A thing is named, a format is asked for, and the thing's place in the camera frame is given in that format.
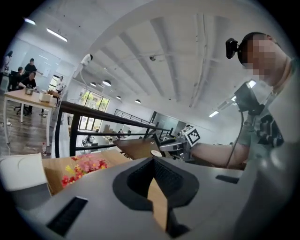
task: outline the staircase railing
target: staircase railing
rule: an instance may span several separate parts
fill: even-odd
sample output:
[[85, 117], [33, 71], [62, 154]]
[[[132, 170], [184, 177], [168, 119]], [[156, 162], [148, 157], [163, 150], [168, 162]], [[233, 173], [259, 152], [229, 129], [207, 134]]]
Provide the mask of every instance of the staircase railing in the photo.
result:
[[[97, 145], [97, 146], [83, 146], [83, 147], [76, 147], [76, 140], [77, 136], [79, 135], [91, 135], [91, 136], [131, 136], [131, 135], [141, 135], [143, 138], [147, 138], [151, 135], [155, 134], [156, 130], [160, 130], [160, 138], [162, 136], [166, 135], [171, 135], [173, 128], [170, 130], [168, 129], [163, 129], [159, 128], [156, 126], [152, 126], [149, 124], [141, 123], [138, 121], [126, 119], [120, 116], [108, 114], [99, 110], [94, 110], [85, 106], [69, 103], [66, 101], [62, 101], [60, 104], [60, 110], [58, 112], [58, 119], [56, 123], [56, 129], [54, 133], [54, 146], [55, 146], [55, 157], [59, 158], [60, 157], [60, 151], [59, 151], [59, 134], [60, 134], [60, 123], [61, 123], [61, 117], [63, 113], [69, 113], [73, 114], [73, 120], [71, 124], [71, 130], [70, 130], [70, 144], [69, 144], [69, 151], [70, 151], [70, 156], [75, 156], [76, 151], [79, 150], [97, 150], [97, 149], [103, 149], [103, 148], [109, 148], [115, 146], [114, 144], [107, 144], [107, 145]], [[142, 134], [135, 134], [135, 133], [98, 133], [98, 132], [84, 132], [84, 131], [79, 131], [79, 121], [80, 117], [89, 117], [89, 118], [95, 118], [99, 120], [104, 120], [104, 121], [109, 121], [109, 122], [115, 122], [115, 123], [120, 123], [120, 124], [127, 124], [131, 126], [136, 126], [136, 127], [141, 127], [141, 128], [146, 128], [146, 133]]]

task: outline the black railing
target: black railing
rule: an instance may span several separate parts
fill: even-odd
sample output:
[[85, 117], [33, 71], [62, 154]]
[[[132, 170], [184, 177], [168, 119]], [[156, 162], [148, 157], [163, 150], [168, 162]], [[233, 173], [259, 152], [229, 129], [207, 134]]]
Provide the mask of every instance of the black railing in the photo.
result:
[[[60, 151], [59, 151], [59, 135], [60, 135], [60, 123], [61, 123], [61, 117], [62, 113], [69, 113], [73, 114], [73, 120], [71, 124], [71, 131], [70, 131], [70, 156], [75, 156], [76, 151], [79, 150], [97, 150], [97, 149], [103, 149], [103, 148], [109, 148], [115, 146], [114, 144], [108, 144], [108, 145], [97, 145], [97, 146], [83, 146], [83, 147], [76, 147], [76, 140], [78, 135], [90, 135], [90, 136], [131, 136], [131, 135], [141, 135], [143, 138], [147, 138], [149, 136], [153, 136], [156, 134], [156, 130], [160, 130], [160, 137], [166, 136], [166, 135], [171, 135], [173, 128], [170, 130], [168, 129], [163, 129], [155, 126], [151, 126], [149, 124], [144, 124], [140, 123], [134, 120], [129, 120], [120, 116], [108, 114], [102, 111], [94, 110], [87, 108], [85, 106], [69, 103], [66, 101], [62, 101], [60, 104], [60, 110], [58, 112], [58, 119], [56, 123], [56, 129], [55, 129], [55, 134], [54, 134], [54, 146], [55, 146], [55, 157], [59, 158], [60, 157]], [[115, 123], [120, 123], [120, 124], [127, 124], [131, 126], [136, 126], [136, 127], [141, 127], [141, 128], [146, 128], [146, 133], [142, 134], [121, 134], [121, 133], [98, 133], [98, 132], [83, 132], [83, 131], [78, 131], [79, 127], [79, 121], [80, 117], [89, 117], [89, 118], [95, 118], [99, 120], [104, 120], [108, 122], [115, 122]]]
[[148, 121], [145, 121], [143, 119], [140, 119], [138, 117], [135, 117], [127, 112], [123, 112], [119, 109], [116, 109], [116, 111], [114, 112], [114, 115], [115, 116], [118, 116], [118, 117], [121, 117], [121, 118], [126, 118], [128, 120], [132, 120], [132, 121], [135, 121], [135, 122], [140, 122], [140, 123], [144, 123], [144, 124], [150, 124], [150, 122]]

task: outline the ceiling beam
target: ceiling beam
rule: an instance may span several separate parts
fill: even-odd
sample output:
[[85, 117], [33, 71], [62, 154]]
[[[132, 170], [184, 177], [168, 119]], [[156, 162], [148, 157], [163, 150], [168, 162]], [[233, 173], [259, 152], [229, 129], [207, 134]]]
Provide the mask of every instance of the ceiling beam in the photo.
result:
[[178, 84], [177, 84], [177, 80], [176, 80], [174, 63], [171, 60], [171, 57], [168, 55], [168, 53], [170, 52], [169, 51], [170, 49], [169, 49], [168, 42], [167, 42], [163, 27], [162, 27], [161, 18], [152, 19], [152, 20], [150, 20], [150, 23], [157, 35], [159, 43], [164, 51], [165, 60], [168, 64], [168, 68], [169, 68], [170, 76], [171, 76], [171, 80], [172, 80], [174, 97], [175, 97], [175, 100], [178, 101], [179, 100], [179, 92], [178, 92]]
[[205, 20], [204, 14], [195, 14], [194, 15], [195, 23], [195, 36], [196, 36], [196, 79], [193, 85], [193, 94], [189, 107], [194, 107], [196, 99], [199, 93], [201, 93], [205, 80], [203, 78], [203, 67], [205, 64], [206, 49], [207, 49], [207, 36], [205, 32]]
[[124, 86], [126, 86], [129, 90], [131, 90], [133, 93], [138, 94], [137, 91], [135, 91], [127, 82], [122, 81], [121, 77], [119, 77], [117, 74], [115, 74], [114, 72], [111, 72], [107, 66], [101, 62], [99, 59], [93, 58], [93, 62], [97, 65], [99, 65], [100, 68], [106, 69], [106, 72], [112, 76], [116, 81], [118, 81], [119, 83], [123, 84]]
[[142, 83], [134, 76], [134, 73], [131, 72], [122, 62], [119, 62], [119, 59], [117, 56], [111, 52], [107, 47], [101, 48], [101, 51], [109, 57], [112, 61], [117, 63], [117, 66], [122, 69], [147, 95], [149, 95], [149, 92], [145, 86], [142, 85]]
[[132, 54], [136, 57], [136, 60], [139, 61], [139, 63], [141, 64], [142, 68], [144, 68], [145, 72], [148, 74], [149, 78], [151, 79], [153, 85], [155, 86], [155, 88], [157, 89], [157, 91], [159, 92], [159, 94], [163, 97], [164, 93], [161, 90], [161, 87], [160, 87], [160, 85], [158, 83], [158, 80], [156, 79], [156, 77], [152, 73], [152, 71], [151, 71], [150, 67], [148, 66], [145, 58], [141, 58], [140, 57], [141, 54], [139, 53], [139, 50], [135, 46], [134, 42], [130, 39], [130, 37], [125, 32], [121, 33], [119, 35], [119, 37], [125, 43], [125, 45], [129, 48], [129, 50], [132, 52]]

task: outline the person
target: person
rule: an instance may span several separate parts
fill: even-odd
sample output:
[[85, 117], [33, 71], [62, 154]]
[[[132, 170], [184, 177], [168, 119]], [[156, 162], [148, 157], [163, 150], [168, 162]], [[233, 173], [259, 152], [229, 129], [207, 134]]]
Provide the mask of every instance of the person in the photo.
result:
[[23, 75], [25, 77], [28, 77], [30, 73], [32, 72], [37, 72], [40, 73], [41, 75], [43, 75], [43, 73], [39, 72], [36, 68], [36, 66], [34, 65], [34, 59], [30, 59], [29, 63], [26, 65], [26, 67], [24, 68], [24, 72]]
[[62, 92], [63, 88], [65, 87], [65, 84], [63, 82], [64, 77], [60, 76], [59, 82], [56, 84], [55, 91], [59, 94]]
[[[245, 68], [253, 71], [253, 75], [258, 75], [260, 80], [271, 86], [272, 92], [259, 115], [248, 114], [229, 165], [268, 157], [274, 147], [284, 142], [268, 107], [287, 84], [299, 81], [299, 61], [290, 59], [276, 40], [264, 33], [247, 34], [238, 48], [238, 58]], [[191, 149], [195, 157], [218, 166], [226, 166], [231, 151], [232, 146], [229, 145], [204, 143], [198, 143]]]
[[121, 134], [123, 134], [124, 132], [123, 132], [123, 130], [122, 129], [120, 129], [120, 131], [118, 132], [118, 133], [121, 133]]
[[8, 65], [9, 65], [9, 62], [10, 62], [12, 57], [13, 57], [13, 51], [10, 51], [5, 56], [5, 58], [3, 59], [3, 64], [2, 64], [2, 67], [1, 67], [1, 70], [0, 70], [0, 86], [1, 86], [1, 83], [2, 83], [2, 78], [3, 78], [4, 72], [7, 72], [9, 70]]
[[[37, 88], [36, 80], [34, 79], [35, 76], [35, 72], [30, 73], [28, 77], [24, 78], [23, 81], [19, 83], [19, 87], [22, 89], [29, 88], [35, 90]], [[28, 111], [32, 114], [32, 106], [29, 106]]]
[[16, 90], [17, 86], [22, 81], [22, 79], [21, 79], [22, 71], [23, 71], [23, 68], [19, 67], [18, 72], [15, 75], [12, 75], [12, 78], [10, 79], [10, 82], [9, 82], [9, 85], [8, 85], [8, 88], [7, 88], [8, 91]]

